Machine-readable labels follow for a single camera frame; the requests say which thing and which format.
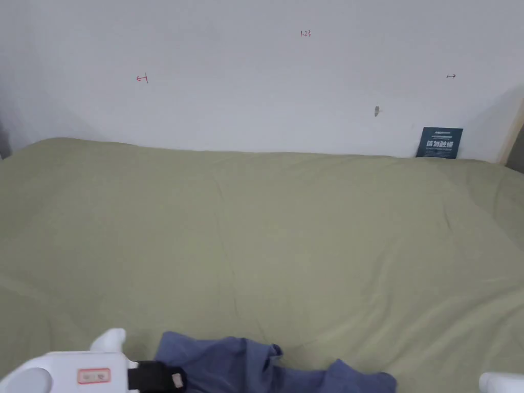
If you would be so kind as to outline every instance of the sticker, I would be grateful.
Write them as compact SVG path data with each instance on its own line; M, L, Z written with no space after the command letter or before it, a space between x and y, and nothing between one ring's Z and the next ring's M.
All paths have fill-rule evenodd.
M172 375L174 386L177 389L180 389L184 386L184 382L182 381L182 376L178 373Z
M80 385L105 384L111 382L111 370L108 368L85 368L78 370L77 382Z

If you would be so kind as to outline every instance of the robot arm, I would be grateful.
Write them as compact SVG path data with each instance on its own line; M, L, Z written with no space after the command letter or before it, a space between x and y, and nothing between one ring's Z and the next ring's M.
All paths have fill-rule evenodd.
M50 352L31 359L0 381L0 393L149 393L183 392L180 367L133 362L122 353L124 329L110 329L89 351Z

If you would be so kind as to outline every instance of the red label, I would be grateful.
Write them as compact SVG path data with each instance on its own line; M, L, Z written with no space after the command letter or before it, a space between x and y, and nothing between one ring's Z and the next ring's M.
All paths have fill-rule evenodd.
M80 385L106 384L111 382L111 370L108 368L84 368L78 370L77 382Z

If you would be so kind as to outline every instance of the dark blue card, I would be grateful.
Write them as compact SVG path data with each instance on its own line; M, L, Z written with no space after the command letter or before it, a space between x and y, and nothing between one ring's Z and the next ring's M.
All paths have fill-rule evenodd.
M457 158L463 128L424 127L417 157Z

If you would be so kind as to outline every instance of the blue cloth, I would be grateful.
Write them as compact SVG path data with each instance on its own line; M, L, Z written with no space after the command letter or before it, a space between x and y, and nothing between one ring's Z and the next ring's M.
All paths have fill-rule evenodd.
M341 360L326 371L300 371L276 365L278 345L248 339L195 340L167 332L155 360L180 366L188 375L188 393L394 393L389 374L365 375Z

